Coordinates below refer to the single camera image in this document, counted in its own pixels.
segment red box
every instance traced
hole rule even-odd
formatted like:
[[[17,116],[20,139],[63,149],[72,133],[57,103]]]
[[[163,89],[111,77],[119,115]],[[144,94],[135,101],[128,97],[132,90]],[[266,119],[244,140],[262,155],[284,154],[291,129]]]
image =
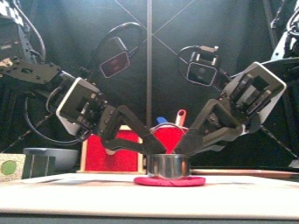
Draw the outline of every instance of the red box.
[[[125,125],[121,126],[116,138],[140,143],[139,136]],[[144,174],[144,157],[131,150],[107,150],[99,136],[92,135],[83,143],[79,172]]]

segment black backdrop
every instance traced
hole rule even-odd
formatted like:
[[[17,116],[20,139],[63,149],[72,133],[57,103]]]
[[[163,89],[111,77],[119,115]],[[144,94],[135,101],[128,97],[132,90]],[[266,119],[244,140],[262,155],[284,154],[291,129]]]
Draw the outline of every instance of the black backdrop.
[[[40,0],[20,1],[23,10],[39,30],[47,48],[47,62],[53,62],[64,71],[79,76],[79,68],[89,62],[89,55],[107,32],[124,22],[137,22],[144,30],[144,42],[131,67],[107,79],[100,75],[97,85],[113,105],[125,104],[145,122],[145,0]],[[276,11],[280,1],[270,1]],[[254,62],[270,60],[274,48],[270,41],[266,8],[256,0],[153,0],[152,16],[152,126],[163,116],[173,122],[179,109],[187,110],[185,126],[202,111],[210,98],[219,92],[212,87],[192,85],[177,73],[176,54],[185,46],[218,46],[220,66],[228,74],[243,71]],[[136,45],[135,35],[121,34],[128,48]],[[36,37],[32,45],[39,50]],[[27,127],[21,118],[21,106],[13,112],[15,127],[7,142],[12,142]],[[32,102],[33,120],[44,116],[41,103]],[[67,135],[53,119],[44,132],[59,139]],[[288,145],[286,112],[282,102],[266,121],[266,127]],[[20,152],[24,146],[52,146],[29,135],[11,151]],[[290,153],[258,131],[242,136],[222,152],[207,151],[192,157],[194,165],[220,166],[287,166]]]

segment cable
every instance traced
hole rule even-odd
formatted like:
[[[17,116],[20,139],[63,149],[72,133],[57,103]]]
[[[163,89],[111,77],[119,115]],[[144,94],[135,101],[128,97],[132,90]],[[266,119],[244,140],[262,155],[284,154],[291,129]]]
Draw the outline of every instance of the cable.
[[[298,15],[299,15],[299,9],[295,11],[294,15],[291,16],[291,18],[288,19],[287,24],[286,24],[286,30],[287,30],[288,34],[296,38],[299,38],[299,32],[294,31],[294,29],[296,27],[296,24],[294,24],[294,22],[295,22],[295,18]]]
[[[87,66],[88,69],[91,69],[92,64],[95,63],[95,60],[97,59],[97,56],[99,56],[99,53],[100,53],[100,50],[101,50],[103,45],[107,43],[107,41],[109,41],[116,36],[117,33],[120,33],[123,30],[127,30],[127,29],[136,29],[137,30],[137,35],[139,35],[137,46],[128,53],[128,57],[131,58],[136,54],[136,51],[139,50],[139,47],[140,47],[140,45],[143,43],[143,29],[141,29],[140,24],[133,23],[133,22],[128,22],[128,23],[124,23],[124,24],[119,25],[117,27],[115,27],[107,33],[105,37],[99,42],[96,51],[95,51],[95,53],[92,55],[92,58],[89,60],[88,66]]]
[[[61,87],[56,87],[52,91],[51,91],[51,95],[49,95],[49,97],[48,97],[48,99],[47,99],[47,102],[45,102],[45,109],[47,109],[47,111],[51,113],[51,99],[52,99],[52,97],[60,92],[60,90],[61,90]]]
[[[41,60],[45,61],[45,47],[44,47],[44,43],[43,43],[43,37],[40,35],[40,33],[37,32],[37,30],[35,29],[33,27],[33,24],[31,22],[31,20],[28,19],[28,17],[24,15],[23,11],[20,10],[17,4],[15,3],[13,1],[13,7],[16,8],[16,10],[19,11],[19,13],[23,15],[23,19],[25,20],[25,23],[31,26],[33,32],[35,32],[35,35],[40,41],[40,46],[41,46]]]
[[[185,79],[187,76],[183,74],[181,69],[180,69],[180,60],[184,62],[184,64],[188,64],[188,62],[181,58],[181,55],[185,51],[188,50],[194,50],[198,51],[200,49],[199,45],[191,45],[191,46],[185,46],[179,52],[177,52],[177,58],[176,58],[176,66],[177,66],[177,71],[180,76]]]
[[[33,127],[33,124],[31,122],[31,118],[28,116],[28,97],[25,97],[25,100],[24,100],[24,120],[27,121],[27,124],[32,130],[32,132],[39,136],[41,137],[43,139],[45,139],[47,141],[49,141],[51,143],[53,144],[57,144],[57,145],[61,145],[61,146],[69,146],[69,145],[73,145],[73,144],[77,144],[80,141],[77,139],[72,140],[72,141],[68,141],[68,142],[63,142],[63,141],[56,141],[51,138],[48,138],[35,127]]]

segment black cable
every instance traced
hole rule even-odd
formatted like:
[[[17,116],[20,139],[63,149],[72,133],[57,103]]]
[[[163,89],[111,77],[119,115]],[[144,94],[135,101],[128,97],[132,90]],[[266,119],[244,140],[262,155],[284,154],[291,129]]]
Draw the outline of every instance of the black cable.
[[[128,22],[128,23],[124,23],[124,24],[119,25],[117,27],[115,27],[107,33],[105,37],[100,40],[100,42],[97,44],[96,51],[92,54],[92,58],[89,60],[88,66],[87,66],[88,69],[91,69],[91,67],[95,63],[95,60],[97,59],[97,56],[99,56],[99,53],[100,53],[100,50],[101,50],[101,47],[104,46],[104,44],[116,36],[117,33],[120,33],[123,30],[127,30],[127,29],[137,30],[137,35],[139,35],[137,46],[136,46],[135,50],[129,52],[128,57],[131,58],[136,54],[136,51],[139,50],[139,47],[143,43],[143,29],[141,29],[140,24]]]
[[[28,116],[28,97],[25,97],[25,100],[24,100],[24,120],[32,130],[32,132],[39,136],[41,137],[43,139],[45,139],[47,141],[49,141],[52,144],[57,144],[57,145],[61,145],[61,146],[69,146],[69,145],[73,145],[73,144],[77,144],[80,141],[77,139],[72,140],[72,141],[68,141],[68,142],[63,142],[63,141],[57,141],[57,140],[53,140],[51,138],[48,138],[35,127],[33,127],[33,124],[31,122],[31,118]]]
[[[40,33],[37,32],[37,30],[35,29],[33,27],[33,24],[31,22],[31,20],[28,19],[28,17],[24,15],[21,9],[19,8],[16,2],[13,2],[13,7],[16,8],[16,10],[19,11],[19,13],[21,14],[23,16],[23,19],[25,20],[25,23],[31,26],[33,32],[35,32],[35,35],[40,41],[40,47],[41,47],[41,60],[45,61],[45,47],[44,47],[44,43],[43,43],[43,37],[40,35]]]
[[[179,52],[177,52],[177,57],[176,57],[176,66],[177,66],[177,71],[180,76],[185,79],[187,76],[183,74],[181,69],[180,69],[180,60],[183,60],[184,63],[188,64],[188,62],[184,61],[184,59],[181,58],[181,55],[184,52],[194,50],[198,52],[198,50],[200,49],[199,45],[191,45],[191,46],[185,46]]]
[[[298,24],[295,24],[295,18],[298,15],[299,15],[299,9],[295,11],[294,15],[291,16],[286,24],[286,30],[288,34],[296,38],[299,38],[299,32],[295,31],[295,28],[298,28]]]

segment metal cup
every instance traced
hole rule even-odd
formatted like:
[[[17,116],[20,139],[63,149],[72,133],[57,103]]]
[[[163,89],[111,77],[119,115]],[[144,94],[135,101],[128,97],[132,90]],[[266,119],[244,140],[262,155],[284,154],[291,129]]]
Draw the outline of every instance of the metal cup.
[[[147,176],[181,179],[191,175],[190,157],[183,154],[153,154],[147,156]]]

